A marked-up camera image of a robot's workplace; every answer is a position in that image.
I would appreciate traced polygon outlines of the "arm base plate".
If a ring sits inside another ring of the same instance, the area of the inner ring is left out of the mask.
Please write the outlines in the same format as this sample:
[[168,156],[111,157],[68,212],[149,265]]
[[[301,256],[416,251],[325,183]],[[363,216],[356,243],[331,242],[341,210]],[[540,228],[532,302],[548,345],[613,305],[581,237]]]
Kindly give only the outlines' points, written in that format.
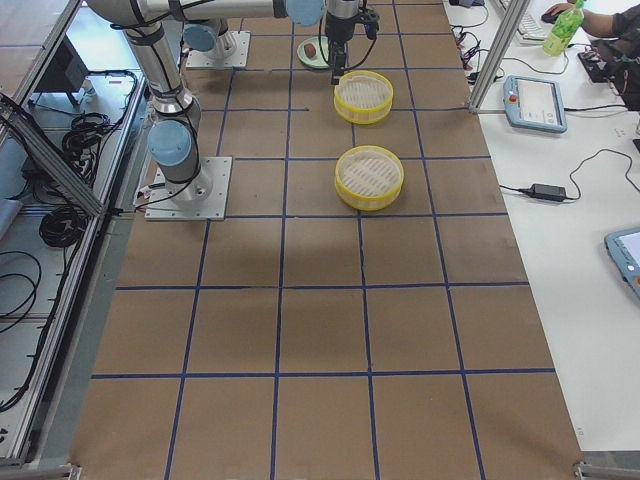
[[231,157],[201,157],[200,172],[191,183],[173,184],[165,179],[160,167],[153,189],[146,200],[144,217],[149,221],[223,221],[226,216],[228,190],[232,172]]
[[185,42],[190,52],[187,69],[244,69],[248,61],[251,40],[249,31],[228,30],[221,36],[209,31],[187,33]]

